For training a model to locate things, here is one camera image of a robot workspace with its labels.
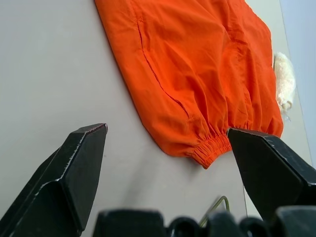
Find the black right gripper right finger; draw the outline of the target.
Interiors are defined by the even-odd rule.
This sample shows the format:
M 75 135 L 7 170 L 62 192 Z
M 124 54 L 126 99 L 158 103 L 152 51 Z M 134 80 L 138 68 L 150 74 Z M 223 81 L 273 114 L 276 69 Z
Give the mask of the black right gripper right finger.
M 264 220 L 281 206 L 316 206 L 316 169 L 279 137 L 231 128 L 228 139 L 243 185 Z

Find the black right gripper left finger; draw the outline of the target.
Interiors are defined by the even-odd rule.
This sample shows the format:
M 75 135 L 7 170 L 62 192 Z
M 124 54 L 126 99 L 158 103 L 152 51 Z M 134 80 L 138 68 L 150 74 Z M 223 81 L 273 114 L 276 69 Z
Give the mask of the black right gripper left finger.
M 0 219 L 0 237 L 80 237 L 96 196 L 107 132 L 105 123 L 71 132 Z

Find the olive metal wire hook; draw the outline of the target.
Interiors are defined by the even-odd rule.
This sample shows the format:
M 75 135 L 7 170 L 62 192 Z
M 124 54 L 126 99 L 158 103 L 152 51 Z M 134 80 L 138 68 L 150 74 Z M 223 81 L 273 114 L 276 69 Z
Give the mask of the olive metal wire hook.
M 207 223 L 207 219 L 210 214 L 212 214 L 215 211 L 227 211 L 230 212 L 230 204 L 228 201 L 228 198 L 226 196 L 219 197 L 205 212 L 201 220 L 199 221 L 200 227 L 205 227 Z

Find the orange cloth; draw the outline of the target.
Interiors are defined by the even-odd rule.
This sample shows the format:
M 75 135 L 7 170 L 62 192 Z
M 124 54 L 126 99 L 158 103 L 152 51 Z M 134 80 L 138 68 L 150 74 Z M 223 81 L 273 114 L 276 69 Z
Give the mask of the orange cloth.
M 245 0 L 95 0 L 141 122 L 203 168 L 230 128 L 280 136 L 272 37 Z

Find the clear bag of white stuffing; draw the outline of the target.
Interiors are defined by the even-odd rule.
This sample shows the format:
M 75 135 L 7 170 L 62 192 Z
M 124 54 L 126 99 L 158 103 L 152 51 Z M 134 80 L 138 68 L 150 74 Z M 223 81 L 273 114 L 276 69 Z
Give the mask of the clear bag of white stuffing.
M 296 78 L 290 59 L 281 52 L 274 56 L 276 76 L 276 101 L 284 121 L 290 121 L 288 111 L 293 107 L 296 90 Z

